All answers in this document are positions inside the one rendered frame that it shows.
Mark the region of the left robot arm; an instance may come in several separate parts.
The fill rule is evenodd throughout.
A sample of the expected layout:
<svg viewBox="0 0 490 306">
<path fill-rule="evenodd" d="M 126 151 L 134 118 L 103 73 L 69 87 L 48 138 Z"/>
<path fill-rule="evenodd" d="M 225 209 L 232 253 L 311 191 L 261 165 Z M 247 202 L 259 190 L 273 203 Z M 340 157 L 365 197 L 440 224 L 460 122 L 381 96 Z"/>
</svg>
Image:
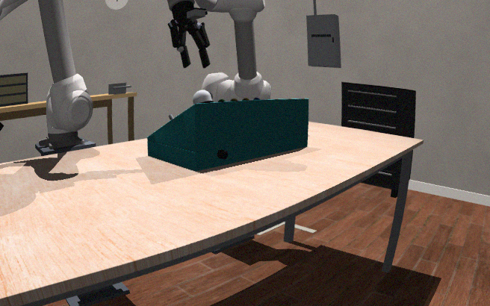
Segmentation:
<svg viewBox="0 0 490 306">
<path fill-rule="evenodd" d="M 224 99 L 242 101 L 244 98 L 253 100 L 270 99 L 271 86 L 263 81 L 256 69 L 254 18 L 261 12 L 265 3 L 263 0 L 167 0 L 172 11 L 174 4 L 181 1 L 195 1 L 200 8 L 187 10 L 187 19 L 200 19 L 208 12 L 229 13 L 234 20 L 235 42 L 238 59 L 238 74 L 235 80 L 222 73 L 208 74 L 202 84 L 202 90 L 212 93 L 213 102 Z M 207 10 L 206 10 L 207 9 Z"/>
</svg>

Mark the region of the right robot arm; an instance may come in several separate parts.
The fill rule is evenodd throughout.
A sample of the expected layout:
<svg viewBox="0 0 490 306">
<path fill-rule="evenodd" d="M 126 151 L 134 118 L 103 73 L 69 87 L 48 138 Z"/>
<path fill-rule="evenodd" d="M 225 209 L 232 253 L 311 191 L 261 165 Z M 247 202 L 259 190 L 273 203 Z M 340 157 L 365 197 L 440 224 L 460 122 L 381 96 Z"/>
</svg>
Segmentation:
<svg viewBox="0 0 490 306">
<path fill-rule="evenodd" d="M 1 0 L 0 20 L 26 1 Z M 48 136 L 39 145 L 56 149 L 84 144 L 78 130 L 90 121 L 93 102 L 84 79 L 75 73 L 63 0 L 38 3 L 54 81 L 46 98 Z"/>
</svg>

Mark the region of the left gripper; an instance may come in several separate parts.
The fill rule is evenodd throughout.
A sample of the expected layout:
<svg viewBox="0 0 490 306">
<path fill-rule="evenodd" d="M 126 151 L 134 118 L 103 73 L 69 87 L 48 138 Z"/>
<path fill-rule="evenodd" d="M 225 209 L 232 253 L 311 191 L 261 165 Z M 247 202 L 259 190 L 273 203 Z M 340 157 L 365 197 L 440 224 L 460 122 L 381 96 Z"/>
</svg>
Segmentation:
<svg viewBox="0 0 490 306">
<path fill-rule="evenodd" d="M 186 18 L 186 11 L 192 8 L 194 8 L 194 6 L 193 2 L 191 1 L 181 1 L 174 4 L 172 7 L 173 19 L 168 23 L 168 26 L 170 28 L 173 47 L 177 48 L 181 54 L 183 67 L 186 68 L 190 65 L 190 58 L 187 51 L 187 46 L 185 45 L 186 31 L 188 31 L 199 49 L 202 67 L 206 68 L 210 65 L 207 53 L 207 47 L 210 46 L 210 43 L 205 31 L 205 23 L 199 23 L 196 19 Z"/>
</svg>

